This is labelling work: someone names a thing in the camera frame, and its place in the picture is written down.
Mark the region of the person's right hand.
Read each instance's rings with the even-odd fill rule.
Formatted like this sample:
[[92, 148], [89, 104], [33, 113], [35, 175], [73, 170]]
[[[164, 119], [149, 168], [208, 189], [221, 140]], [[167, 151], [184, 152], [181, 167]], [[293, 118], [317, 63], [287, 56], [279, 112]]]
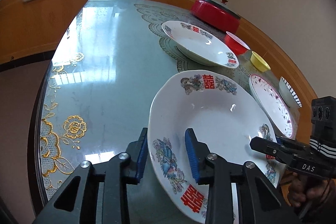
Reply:
[[325, 202], [335, 190], [334, 180], [322, 180], [318, 185], [308, 188], [308, 176], [293, 173], [294, 179], [288, 190], [287, 199], [291, 206], [300, 207], [305, 202]]

